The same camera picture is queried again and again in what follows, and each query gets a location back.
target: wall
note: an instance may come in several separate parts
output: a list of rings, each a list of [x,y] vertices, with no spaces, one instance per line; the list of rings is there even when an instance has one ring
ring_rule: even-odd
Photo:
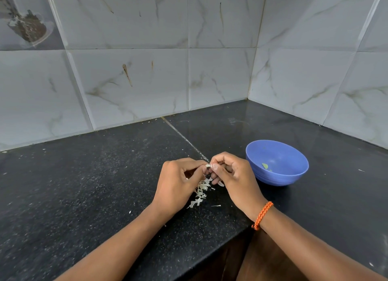
[[[265,0],[249,99],[388,148],[388,0]]]
[[[264,0],[10,1],[45,29],[0,2],[0,150],[248,95]]]

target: blue bowl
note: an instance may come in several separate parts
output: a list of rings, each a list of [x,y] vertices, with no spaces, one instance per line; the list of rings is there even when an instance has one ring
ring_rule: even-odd
[[[308,170],[307,158],[299,150],[282,142],[253,141],[245,152],[256,178],[269,185],[292,184]]]

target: orange thread wristband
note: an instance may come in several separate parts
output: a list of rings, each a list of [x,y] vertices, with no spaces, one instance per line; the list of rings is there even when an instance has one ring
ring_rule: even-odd
[[[255,229],[256,231],[260,229],[260,222],[261,220],[263,219],[263,217],[265,216],[265,213],[269,210],[269,208],[271,206],[273,206],[274,204],[272,203],[272,201],[269,201],[267,202],[267,204],[263,207],[263,209],[261,210],[260,214],[257,216],[257,219],[256,219],[256,222],[252,225],[252,228]]]

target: speckled granite surface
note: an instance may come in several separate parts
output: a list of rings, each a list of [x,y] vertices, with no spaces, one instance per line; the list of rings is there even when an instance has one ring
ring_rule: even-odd
[[[263,193],[388,276],[388,151],[250,101],[167,119],[208,158],[243,157],[257,139],[298,148],[306,175],[288,187],[260,183]],[[151,202],[162,163],[185,156],[200,158],[162,119],[0,153],[0,279],[52,280],[133,220]],[[225,188],[207,195],[167,223],[126,279],[174,280],[249,227]]]

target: person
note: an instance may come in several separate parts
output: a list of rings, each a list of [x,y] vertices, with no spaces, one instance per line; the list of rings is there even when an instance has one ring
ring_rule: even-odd
[[[211,159],[210,169],[206,164],[191,158],[166,161],[152,203],[56,280],[122,280],[143,248],[186,205],[209,172],[212,183],[223,181],[234,204],[254,222],[268,201],[248,161],[224,152]],[[186,179],[185,172],[191,170],[193,175]],[[259,225],[309,280],[387,280],[307,232],[274,206]]]

